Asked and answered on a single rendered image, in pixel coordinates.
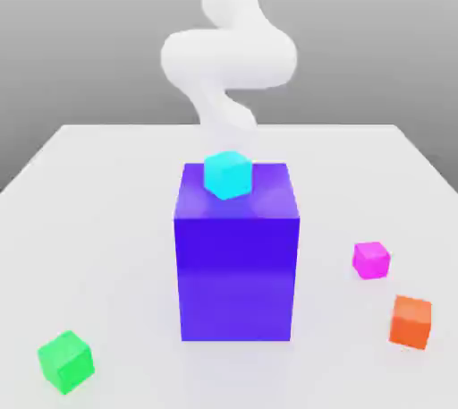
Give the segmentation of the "small cyan cube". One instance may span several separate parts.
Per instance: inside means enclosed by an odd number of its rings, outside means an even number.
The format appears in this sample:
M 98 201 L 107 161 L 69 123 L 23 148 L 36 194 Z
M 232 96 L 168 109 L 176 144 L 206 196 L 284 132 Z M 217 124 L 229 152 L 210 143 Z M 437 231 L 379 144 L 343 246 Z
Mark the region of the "small cyan cube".
M 220 200 L 230 200 L 252 190 L 252 161 L 237 151 L 223 151 L 204 161 L 204 186 Z

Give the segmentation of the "large purple box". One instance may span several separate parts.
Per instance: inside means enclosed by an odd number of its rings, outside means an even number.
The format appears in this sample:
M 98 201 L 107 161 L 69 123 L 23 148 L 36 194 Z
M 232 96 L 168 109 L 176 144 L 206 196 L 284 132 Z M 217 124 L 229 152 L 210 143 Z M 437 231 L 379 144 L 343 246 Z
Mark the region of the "large purple box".
M 185 164 L 174 212 L 184 341 L 291 337 L 300 214 L 284 164 L 256 164 L 248 195 L 220 200 Z

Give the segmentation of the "small green cube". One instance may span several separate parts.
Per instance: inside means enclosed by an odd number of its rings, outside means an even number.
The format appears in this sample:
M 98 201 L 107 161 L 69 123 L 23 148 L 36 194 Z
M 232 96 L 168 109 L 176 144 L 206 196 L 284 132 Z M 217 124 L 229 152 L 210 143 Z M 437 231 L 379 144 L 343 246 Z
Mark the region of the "small green cube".
M 63 395 L 95 372 L 89 345 L 71 330 L 42 345 L 38 360 L 44 377 Z

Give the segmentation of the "small magenta cube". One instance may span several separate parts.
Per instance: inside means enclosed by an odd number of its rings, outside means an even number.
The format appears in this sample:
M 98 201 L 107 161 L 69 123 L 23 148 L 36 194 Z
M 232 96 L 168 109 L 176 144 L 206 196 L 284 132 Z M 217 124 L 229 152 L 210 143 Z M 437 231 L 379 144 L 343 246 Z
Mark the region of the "small magenta cube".
M 356 243 L 352 266 L 364 280 L 380 279 L 388 274 L 391 256 L 380 242 Z

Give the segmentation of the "small orange cube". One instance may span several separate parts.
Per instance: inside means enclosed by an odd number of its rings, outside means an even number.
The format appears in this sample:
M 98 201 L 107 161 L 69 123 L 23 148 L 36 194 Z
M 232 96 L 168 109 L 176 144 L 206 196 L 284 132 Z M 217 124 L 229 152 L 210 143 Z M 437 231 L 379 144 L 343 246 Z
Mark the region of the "small orange cube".
M 390 325 L 389 341 L 424 350 L 431 330 L 432 304 L 397 295 Z

